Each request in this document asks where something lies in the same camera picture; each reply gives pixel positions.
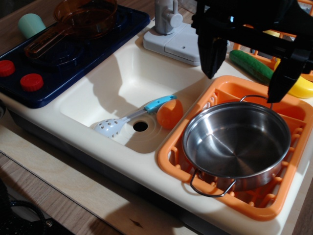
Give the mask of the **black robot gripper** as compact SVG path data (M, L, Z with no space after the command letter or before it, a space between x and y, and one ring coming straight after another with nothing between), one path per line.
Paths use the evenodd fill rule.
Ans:
M209 79L225 60L227 40L238 27L249 26L288 41L297 34L313 37L313 18L296 0L199 0L192 20L201 69ZM280 102L296 83L296 65L292 59L280 60L269 84L268 103Z

